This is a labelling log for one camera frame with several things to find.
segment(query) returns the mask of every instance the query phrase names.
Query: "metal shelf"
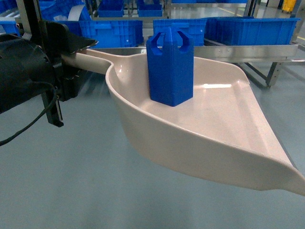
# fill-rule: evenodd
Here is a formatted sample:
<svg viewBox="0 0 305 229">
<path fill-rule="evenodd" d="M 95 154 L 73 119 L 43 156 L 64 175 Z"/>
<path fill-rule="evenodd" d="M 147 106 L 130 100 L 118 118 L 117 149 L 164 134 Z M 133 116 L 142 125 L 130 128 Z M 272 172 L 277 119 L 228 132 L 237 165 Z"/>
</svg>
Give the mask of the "metal shelf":
<svg viewBox="0 0 305 229">
<path fill-rule="evenodd" d="M 171 8 L 245 8 L 246 3 L 171 3 L 170 6 Z"/>
<path fill-rule="evenodd" d="M 196 57 L 223 62 L 280 62 L 294 57 L 298 45 L 195 46 Z M 97 49 L 115 55 L 146 53 L 146 47 Z"/>
<path fill-rule="evenodd" d="M 98 49 L 101 52 L 107 52 L 115 55 L 134 55 L 146 53 L 146 47 L 134 48 L 112 48 Z M 288 64 L 304 64 L 305 59 L 292 59 L 298 50 L 297 44 L 290 45 L 249 45 L 249 46 L 195 46 L 194 56 L 223 61 L 238 63 L 239 66 L 246 72 L 240 63 L 246 63 L 257 75 L 262 77 L 267 86 L 275 84 L 283 63 Z M 264 75 L 260 70 L 251 65 L 252 62 L 272 62 L 268 75 Z"/>
</svg>

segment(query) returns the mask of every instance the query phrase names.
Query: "black mechanical arm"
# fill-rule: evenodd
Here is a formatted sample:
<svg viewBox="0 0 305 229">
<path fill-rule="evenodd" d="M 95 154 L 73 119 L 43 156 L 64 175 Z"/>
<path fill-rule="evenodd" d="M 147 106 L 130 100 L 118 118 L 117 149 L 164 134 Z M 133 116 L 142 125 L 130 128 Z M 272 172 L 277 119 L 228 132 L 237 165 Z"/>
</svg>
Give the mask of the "black mechanical arm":
<svg viewBox="0 0 305 229">
<path fill-rule="evenodd" d="M 0 114 L 41 94 L 48 122 L 61 127 L 59 100 L 76 97 L 82 82 L 79 69 L 63 65 L 61 54 L 97 41 L 69 32 L 66 25 L 42 20 L 38 0 L 17 0 L 17 5 L 22 37 L 0 35 Z"/>
</svg>

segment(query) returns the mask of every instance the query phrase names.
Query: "blue storage bin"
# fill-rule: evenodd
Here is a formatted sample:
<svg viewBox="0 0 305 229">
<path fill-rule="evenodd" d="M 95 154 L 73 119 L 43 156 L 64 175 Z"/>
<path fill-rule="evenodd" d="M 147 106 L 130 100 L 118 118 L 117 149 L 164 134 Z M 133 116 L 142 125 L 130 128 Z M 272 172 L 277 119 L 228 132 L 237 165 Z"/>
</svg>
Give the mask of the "blue storage bin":
<svg viewBox="0 0 305 229">
<path fill-rule="evenodd" d="M 138 5 L 139 17 L 162 17 L 162 5 Z"/>
<path fill-rule="evenodd" d="M 196 3 L 196 0 L 172 0 L 172 3 Z"/>
<path fill-rule="evenodd" d="M 153 20 L 153 33 L 157 33 L 163 27 L 174 26 L 191 35 L 195 46 L 203 46 L 204 29 L 207 19 L 162 19 Z M 158 40 L 158 45 L 163 45 L 164 35 Z M 178 37 L 178 45 L 182 45 L 181 37 Z"/>
<path fill-rule="evenodd" d="M 15 21 L 0 21 L 0 26 L 3 27 L 3 29 L 6 33 L 16 33 L 16 34 L 18 34 L 18 36 L 20 36 L 19 30 L 16 27 Z"/>
<path fill-rule="evenodd" d="M 254 17 L 211 17 L 206 18 L 204 38 L 216 41 L 217 40 L 217 21 L 218 19 L 245 19 L 245 18 L 254 18 Z"/>
<path fill-rule="evenodd" d="M 7 8 L 8 10 L 14 9 L 14 8 L 17 7 L 17 2 L 16 2 L 16 0 L 4 0 L 4 3 L 5 3 L 6 8 Z"/>
<path fill-rule="evenodd" d="M 162 51 L 157 47 L 161 34 L 164 34 Z M 183 40 L 181 48 L 177 36 Z M 176 27 L 165 27 L 147 41 L 146 50 L 150 98 L 169 106 L 177 106 L 192 98 L 193 38 Z"/>
<path fill-rule="evenodd" d="M 299 18 L 218 19 L 217 41 L 226 45 L 289 44 Z"/>
<path fill-rule="evenodd" d="M 0 13 L 3 13 L 7 10 L 8 8 L 6 7 L 4 0 L 0 0 Z"/>
<path fill-rule="evenodd" d="M 135 47 L 143 43 L 139 20 L 79 21 L 84 37 L 99 41 L 95 48 Z"/>
<path fill-rule="evenodd" d="M 55 5 L 55 1 L 39 1 L 40 10 L 45 10 Z"/>
<path fill-rule="evenodd" d="M 122 5 L 124 4 L 123 0 L 103 0 L 104 5 Z"/>
<path fill-rule="evenodd" d="M 52 1 L 40 1 L 43 3 L 41 8 L 41 15 L 45 20 L 54 20 L 54 17 L 62 15 L 65 17 L 69 16 L 70 10 L 73 6 L 84 4 L 81 0 L 56 0 L 55 4 Z"/>
<path fill-rule="evenodd" d="M 122 17 L 124 15 L 124 4 L 100 4 L 98 14 L 100 17 Z"/>
<path fill-rule="evenodd" d="M 70 32 L 78 36 L 82 36 L 81 27 L 78 21 L 57 21 L 57 22 L 68 26 Z"/>
</svg>

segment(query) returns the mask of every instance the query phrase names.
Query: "blue plastic crate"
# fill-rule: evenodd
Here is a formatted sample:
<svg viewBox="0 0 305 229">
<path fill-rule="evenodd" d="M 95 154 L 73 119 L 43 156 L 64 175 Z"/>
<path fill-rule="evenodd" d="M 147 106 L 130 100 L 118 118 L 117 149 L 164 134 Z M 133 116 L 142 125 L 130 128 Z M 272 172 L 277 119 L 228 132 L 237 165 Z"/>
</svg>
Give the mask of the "blue plastic crate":
<svg viewBox="0 0 305 229">
<path fill-rule="evenodd" d="M 217 41 L 226 45 L 289 44 L 299 20 L 299 18 L 219 18 Z"/>
<path fill-rule="evenodd" d="M 70 32 L 78 36 L 82 36 L 81 27 L 78 21 L 57 21 L 57 22 L 68 26 Z"/>
<path fill-rule="evenodd" d="M 3 29 L 6 33 L 16 33 L 16 34 L 18 34 L 18 36 L 20 36 L 19 30 L 16 27 L 15 21 L 0 21 L 0 26 L 3 27 Z"/>
<path fill-rule="evenodd" d="M 245 18 L 254 18 L 254 17 L 211 17 L 206 18 L 207 22 L 205 25 L 204 38 L 216 41 L 217 40 L 217 21 L 218 19 L 245 19 Z"/>
<path fill-rule="evenodd" d="M 6 7 L 4 0 L 0 0 L 0 13 L 3 13 L 7 10 L 8 8 Z"/>
<path fill-rule="evenodd" d="M 103 0 L 104 5 L 122 5 L 124 4 L 123 0 Z"/>
<path fill-rule="evenodd" d="M 172 3 L 196 3 L 196 0 L 172 0 Z"/>
<path fill-rule="evenodd" d="M 122 17 L 124 15 L 124 4 L 100 4 L 98 14 L 100 17 Z"/>
<path fill-rule="evenodd" d="M 99 41 L 95 48 L 135 47 L 143 42 L 139 20 L 79 21 L 84 37 Z"/>
<path fill-rule="evenodd" d="M 6 8 L 7 8 L 8 10 L 14 9 L 14 8 L 17 7 L 17 2 L 16 2 L 16 0 L 4 0 L 4 3 L 5 3 Z"/>
<path fill-rule="evenodd" d="M 139 5 L 150 5 L 150 4 L 160 4 L 160 0 L 137 0 L 137 6 Z"/>
<path fill-rule="evenodd" d="M 55 5 L 55 1 L 39 1 L 40 10 L 45 10 Z"/>
<path fill-rule="evenodd" d="M 55 4 L 51 4 L 50 2 L 51 1 L 46 1 L 43 3 L 43 8 L 41 8 L 41 15 L 44 19 L 51 21 L 54 20 L 54 17 L 59 15 L 68 17 L 73 6 L 84 4 L 81 0 L 56 0 Z"/>
<path fill-rule="evenodd" d="M 139 17 L 162 17 L 162 5 L 138 5 Z"/>
<path fill-rule="evenodd" d="M 162 19 L 153 20 L 153 33 L 157 33 L 163 27 L 175 26 L 184 32 L 191 35 L 194 39 L 195 46 L 203 46 L 204 29 L 207 19 Z M 158 40 L 158 45 L 163 45 L 164 36 L 161 35 Z M 178 37 L 178 45 L 182 45 L 182 38 Z"/>
</svg>

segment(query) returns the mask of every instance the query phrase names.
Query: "yellow object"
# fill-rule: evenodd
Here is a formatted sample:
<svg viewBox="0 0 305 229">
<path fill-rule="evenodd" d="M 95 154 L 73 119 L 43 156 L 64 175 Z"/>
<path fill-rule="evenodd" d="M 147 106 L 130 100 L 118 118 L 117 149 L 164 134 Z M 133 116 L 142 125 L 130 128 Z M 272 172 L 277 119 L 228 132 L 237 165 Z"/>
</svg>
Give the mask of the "yellow object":
<svg viewBox="0 0 305 229">
<path fill-rule="evenodd" d="M 292 12 L 294 9 L 296 0 L 284 0 L 282 11 Z"/>
</svg>

